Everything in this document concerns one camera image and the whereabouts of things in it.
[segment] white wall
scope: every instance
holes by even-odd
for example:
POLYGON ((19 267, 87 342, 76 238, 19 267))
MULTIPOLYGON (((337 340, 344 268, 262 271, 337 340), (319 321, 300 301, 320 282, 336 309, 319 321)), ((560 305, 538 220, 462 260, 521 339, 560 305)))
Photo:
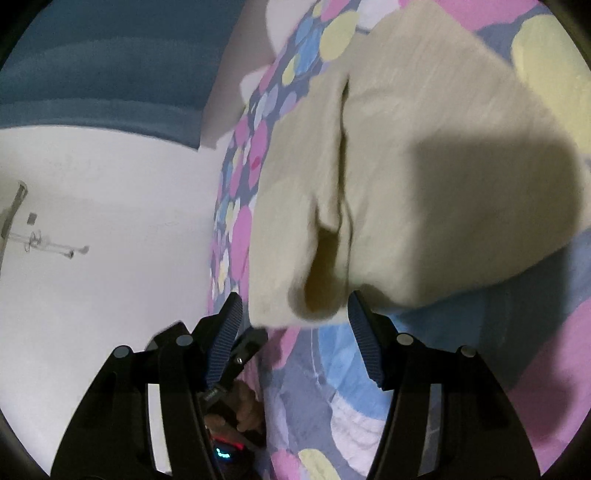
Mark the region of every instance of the white wall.
MULTIPOLYGON (((209 245, 229 131, 313 0, 249 0, 207 106, 199 152, 99 129, 0 131, 0 206, 29 187, 12 231, 86 256, 9 242, 0 277, 0 406, 48 472, 89 383, 120 344, 143 349, 206 310, 209 245), (35 227, 26 225, 38 214, 35 227)), ((157 465, 167 469, 162 441, 157 465)))

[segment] blue led light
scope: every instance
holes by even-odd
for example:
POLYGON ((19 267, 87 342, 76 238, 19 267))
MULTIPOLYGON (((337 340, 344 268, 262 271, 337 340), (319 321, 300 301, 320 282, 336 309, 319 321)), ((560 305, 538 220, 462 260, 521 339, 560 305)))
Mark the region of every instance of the blue led light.
POLYGON ((229 453, 223 452, 219 448, 216 448, 216 453, 217 453, 217 456, 218 457, 221 457, 221 458, 230 458, 230 454, 229 453))

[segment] blue textured gripper pad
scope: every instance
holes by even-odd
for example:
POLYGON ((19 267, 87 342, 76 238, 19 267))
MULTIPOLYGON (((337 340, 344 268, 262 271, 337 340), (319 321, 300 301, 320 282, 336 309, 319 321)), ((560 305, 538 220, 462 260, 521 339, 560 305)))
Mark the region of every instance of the blue textured gripper pad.
POLYGON ((385 379, 382 369, 382 349, 368 318, 373 313, 367 308, 357 292, 349 295, 347 313, 368 376, 381 388, 385 379))
POLYGON ((207 352, 205 382, 208 388, 212 388, 220 381, 238 335, 238 329, 242 323, 240 296, 235 292, 230 293, 218 315, 223 316, 223 323, 207 352))

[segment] cream towel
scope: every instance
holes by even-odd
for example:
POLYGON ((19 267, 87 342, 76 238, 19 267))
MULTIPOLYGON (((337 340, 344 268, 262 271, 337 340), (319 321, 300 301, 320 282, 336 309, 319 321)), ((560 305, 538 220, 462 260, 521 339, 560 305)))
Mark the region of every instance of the cream towel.
POLYGON ((356 36, 275 126, 250 246, 255 326, 487 286, 589 222, 590 173, 511 68, 431 0, 356 36))

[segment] hand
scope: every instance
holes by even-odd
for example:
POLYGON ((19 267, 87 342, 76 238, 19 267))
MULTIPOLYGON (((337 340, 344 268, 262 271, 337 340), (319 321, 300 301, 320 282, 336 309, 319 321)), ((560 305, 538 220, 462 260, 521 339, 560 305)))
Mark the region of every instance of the hand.
MULTIPOLYGON (((265 410, 262 402, 256 400, 254 391, 241 380, 236 380, 232 390, 225 399, 226 403, 236 412, 237 431, 256 430, 264 432, 265 410)), ((230 425, 219 415, 205 415, 205 425, 214 436, 223 437, 229 441, 237 441, 236 433, 230 425)))

